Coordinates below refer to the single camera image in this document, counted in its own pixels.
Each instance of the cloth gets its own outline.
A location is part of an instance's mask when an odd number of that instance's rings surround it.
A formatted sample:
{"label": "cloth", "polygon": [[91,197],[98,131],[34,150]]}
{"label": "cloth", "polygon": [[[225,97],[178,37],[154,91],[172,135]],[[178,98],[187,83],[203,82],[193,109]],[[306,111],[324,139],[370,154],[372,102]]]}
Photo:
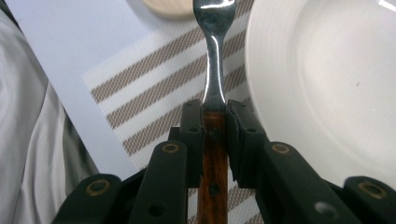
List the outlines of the cloth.
{"label": "cloth", "polygon": [[0,10],[0,223],[51,223],[95,173],[26,39]]}
{"label": "cloth", "polygon": [[[245,33],[252,0],[237,1],[223,57],[227,99],[251,106],[245,76]],[[195,20],[175,21],[145,36],[84,75],[136,167],[149,163],[152,150],[178,126],[182,104],[202,99],[206,43]],[[229,171],[229,223],[262,223],[254,191],[239,189]],[[195,189],[189,193],[189,223],[196,218]]]}

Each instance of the wooden handle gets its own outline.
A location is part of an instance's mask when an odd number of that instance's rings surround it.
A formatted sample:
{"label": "wooden handle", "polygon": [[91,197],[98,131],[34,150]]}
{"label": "wooden handle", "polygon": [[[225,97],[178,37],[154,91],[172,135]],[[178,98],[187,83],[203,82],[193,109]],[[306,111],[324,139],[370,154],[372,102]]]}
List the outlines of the wooden handle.
{"label": "wooden handle", "polygon": [[198,189],[199,224],[227,223],[227,152],[225,113],[204,112],[204,173]]}

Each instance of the placemat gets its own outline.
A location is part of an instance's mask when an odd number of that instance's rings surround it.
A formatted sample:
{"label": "placemat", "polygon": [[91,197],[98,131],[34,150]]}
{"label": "placemat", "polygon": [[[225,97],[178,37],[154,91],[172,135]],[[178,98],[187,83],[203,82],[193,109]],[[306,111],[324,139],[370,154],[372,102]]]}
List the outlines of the placemat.
{"label": "placemat", "polygon": [[[245,34],[253,0],[237,1],[223,57],[227,99],[250,106],[245,76]],[[149,163],[154,147],[179,125],[182,104],[204,95],[205,37],[195,20],[175,21],[87,72],[93,99],[136,167]],[[254,190],[239,189],[229,170],[229,223],[263,223]],[[197,192],[189,190],[189,223]]]}

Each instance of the white table surface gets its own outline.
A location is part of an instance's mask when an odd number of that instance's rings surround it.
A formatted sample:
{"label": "white table surface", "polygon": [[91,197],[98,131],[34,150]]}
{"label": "white table surface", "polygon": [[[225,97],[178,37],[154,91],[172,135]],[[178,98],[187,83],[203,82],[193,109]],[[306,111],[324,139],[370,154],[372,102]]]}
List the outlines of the white table surface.
{"label": "white table surface", "polygon": [[140,0],[7,0],[49,81],[101,173],[137,169],[93,100],[82,75],[169,21]]}

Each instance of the metal fork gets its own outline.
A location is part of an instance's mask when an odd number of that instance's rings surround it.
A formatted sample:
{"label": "metal fork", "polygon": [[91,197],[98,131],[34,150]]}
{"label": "metal fork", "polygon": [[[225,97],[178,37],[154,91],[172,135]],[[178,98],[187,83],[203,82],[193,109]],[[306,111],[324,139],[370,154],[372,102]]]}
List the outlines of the metal fork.
{"label": "metal fork", "polygon": [[235,0],[194,0],[193,11],[207,44],[204,111],[225,111],[222,46],[235,15]]}
{"label": "metal fork", "polygon": [[222,46],[233,24],[235,0],[193,0],[193,10],[207,44],[205,96],[201,106],[205,127],[203,176],[198,189],[197,221],[227,223],[226,103]]}

